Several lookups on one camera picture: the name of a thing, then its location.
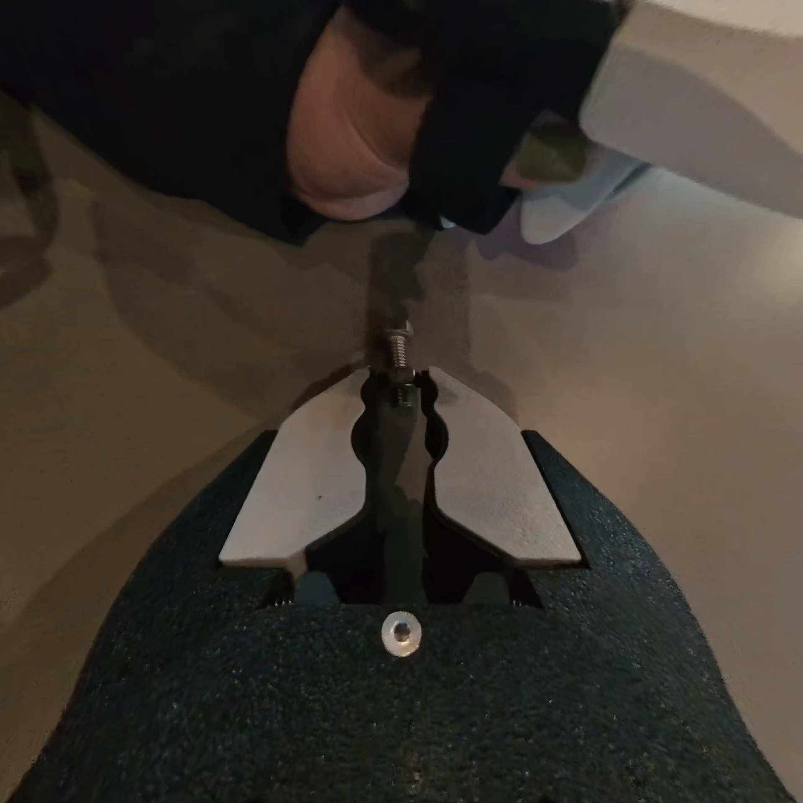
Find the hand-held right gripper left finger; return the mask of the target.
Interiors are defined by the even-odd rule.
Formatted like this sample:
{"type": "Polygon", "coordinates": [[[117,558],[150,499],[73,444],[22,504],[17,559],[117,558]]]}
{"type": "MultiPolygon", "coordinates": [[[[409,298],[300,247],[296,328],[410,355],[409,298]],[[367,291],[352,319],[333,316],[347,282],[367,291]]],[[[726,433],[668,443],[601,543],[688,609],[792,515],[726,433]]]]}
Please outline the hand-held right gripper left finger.
{"type": "Polygon", "coordinates": [[[281,425],[218,555],[226,567],[307,571],[307,552],[366,506],[353,431],[366,412],[367,367],[298,407],[281,425]]]}

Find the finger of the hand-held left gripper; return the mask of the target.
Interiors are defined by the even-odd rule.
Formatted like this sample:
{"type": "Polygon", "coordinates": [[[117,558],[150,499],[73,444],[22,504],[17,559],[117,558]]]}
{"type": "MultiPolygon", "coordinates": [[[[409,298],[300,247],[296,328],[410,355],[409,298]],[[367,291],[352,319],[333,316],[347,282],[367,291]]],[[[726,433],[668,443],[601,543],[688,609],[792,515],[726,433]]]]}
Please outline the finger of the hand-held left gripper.
{"type": "Polygon", "coordinates": [[[435,230],[414,225],[375,239],[368,255],[367,329],[402,327],[410,306],[423,298],[417,265],[425,258],[435,230]]]}

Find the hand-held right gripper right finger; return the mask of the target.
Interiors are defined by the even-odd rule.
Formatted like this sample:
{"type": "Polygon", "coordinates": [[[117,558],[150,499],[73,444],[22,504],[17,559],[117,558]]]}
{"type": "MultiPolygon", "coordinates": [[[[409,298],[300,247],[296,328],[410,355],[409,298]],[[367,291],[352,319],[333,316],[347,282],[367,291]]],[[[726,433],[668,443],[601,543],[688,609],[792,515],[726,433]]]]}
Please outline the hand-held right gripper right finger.
{"type": "Polygon", "coordinates": [[[517,423],[441,368],[422,379],[435,513],[517,568],[579,565],[581,550],[517,423]]]}

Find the steel hex bolt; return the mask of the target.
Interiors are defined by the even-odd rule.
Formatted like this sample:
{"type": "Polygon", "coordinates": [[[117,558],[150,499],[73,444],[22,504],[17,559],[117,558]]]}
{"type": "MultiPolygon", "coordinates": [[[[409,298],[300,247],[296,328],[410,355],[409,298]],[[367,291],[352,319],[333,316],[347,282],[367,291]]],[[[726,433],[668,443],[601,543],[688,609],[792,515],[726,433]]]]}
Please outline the steel hex bolt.
{"type": "MultiPolygon", "coordinates": [[[[411,367],[416,371],[410,362],[409,346],[414,336],[413,327],[409,320],[385,330],[386,345],[386,368],[391,367],[411,367]]],[[[411,408],[416,400],[416,384],[414,386],[390,387],[396,396],[396,404],[399,407],[411,408]]]]}

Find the person's left hand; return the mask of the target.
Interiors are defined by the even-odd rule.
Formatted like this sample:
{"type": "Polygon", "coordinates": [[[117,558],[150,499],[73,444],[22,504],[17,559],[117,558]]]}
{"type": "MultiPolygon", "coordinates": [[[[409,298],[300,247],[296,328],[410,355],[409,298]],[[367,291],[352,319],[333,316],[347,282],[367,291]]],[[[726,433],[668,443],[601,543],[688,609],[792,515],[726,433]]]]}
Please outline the person's left hand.
{"type": "Polygon", "coordinates": [[[585,177],[581,99],[616,28],[606,2],[339,2],[286,131],[294,198],[343,222],[411,191],[482,229],[507,195],[585,177]]]}

